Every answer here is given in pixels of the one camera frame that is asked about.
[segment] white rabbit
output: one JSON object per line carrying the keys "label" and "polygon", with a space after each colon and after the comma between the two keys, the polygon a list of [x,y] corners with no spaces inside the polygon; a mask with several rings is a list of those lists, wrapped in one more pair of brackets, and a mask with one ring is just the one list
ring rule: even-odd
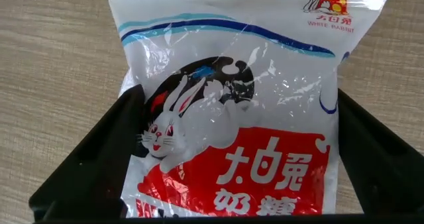
{"label": "white rabbit", "polygon": [[[168,173],[208,146],[227,148],[237,137],[239,123],[235,102],[228,100],[224,105],[219,102],[228,89],[217,80],[205,85],[205,78],[202,78],[178,99],[186,84],[187,76],[183,76],[166,99],[163,112],[142,134],[141,143],[149,150],[144,158],[147,173],[157,164],[163,173]],[[204,98],[190,105],[203,85]]]}

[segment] plastic bag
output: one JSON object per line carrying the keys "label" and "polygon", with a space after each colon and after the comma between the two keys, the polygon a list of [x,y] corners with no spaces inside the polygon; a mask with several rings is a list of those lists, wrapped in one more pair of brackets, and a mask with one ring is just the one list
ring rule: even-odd
{"label": "plastic bag", "polygon": [[337,66],[386,0],[109,0],[142,84],[128,217],[335,211]]}

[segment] blue stripe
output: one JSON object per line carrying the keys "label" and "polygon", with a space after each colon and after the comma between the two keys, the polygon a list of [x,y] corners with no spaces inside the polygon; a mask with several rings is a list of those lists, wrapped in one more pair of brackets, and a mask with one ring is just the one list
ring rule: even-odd
{"label": "blue stripe", "polygon": [[182,13],[180,15],[175,15],[171,17],[163,17],[163,18],[157,18],[152,19],[149,21],[129,21],[126,23],[123,23],[118,28],[118,32],[122,32],[124,29],[128,27],[144,27],[151,25],[153,23],[163,22],[163,21],[169,21],[169,20],[190,20],[190,19],[228,19],[228,20],[234,20],[231,17],[225,16],[225,15],[216,15],[211,13]]}
{"label": "blue stripe", "polygon": [[136,29],[124,34],[121,38],[121,41],[125,46],[130,42],[149,38],[152,36],[160,36],[167,32],[178,33],[192,30],[225,30],[231,32],[253,34],[262,38],[266,38],[277,44],[280,44],[285,48],[289,48],[292,50],[300,50],[304,54],[326,58],[335,57],[334,53],[326,48],[322,48],[312,44],[302,43],[266,30],[265,28],[261,28],[255,25],[247,25],[235,21],[223,21],[219,19],[203,19],[194,21],[181,21],[176,23],[164,23],[161,25],[155,25],[150,28]]}
{"label": "blue stripe", "polygon": [[337,99],[337,101],[336,101],[336,105],[335,105],[335,108],[334,109],[327,109],[325,106],[324,106],[324,104],[323,104],[323,101],[321,101],[321,91],[319,92],[319,104],[321,105],[321,108],[327,113],[327,114],[329,114],[329,115],[332,115],[332,114],[334,114],[334,113],[336,113],[336,111],[337,111],[337,105],[339,104],[339,99]]}

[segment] wood grain surface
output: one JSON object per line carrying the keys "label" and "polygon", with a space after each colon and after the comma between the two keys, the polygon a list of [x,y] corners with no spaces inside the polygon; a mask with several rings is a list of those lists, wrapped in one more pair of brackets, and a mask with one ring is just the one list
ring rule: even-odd
{"label": "wood grain surface", "polygon": [[[340,69],[341,87],[424,151],[424,0],[389,0]],[[0,0],[0,222],[117,98],[127,65],[107,0]],[[361,212],[341,166],[337,212]]]}

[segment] rabbit eye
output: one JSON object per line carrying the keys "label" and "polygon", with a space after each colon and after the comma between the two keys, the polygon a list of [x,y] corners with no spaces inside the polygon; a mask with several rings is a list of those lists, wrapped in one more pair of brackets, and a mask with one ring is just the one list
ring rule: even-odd
{"label": "rabbit eye", "polygon": [[156,131],[158,131],[158,126],[157,126],[157,125],[152,125],[152,126],[150,127],[150,132],[151,132],[151,133],[155,133]]}
{"label": "rabbit eye", "polygon": [[174,128],[172,125],[168,126],[168,128],[166,129],[166,135],[168,136],[174,135]]}

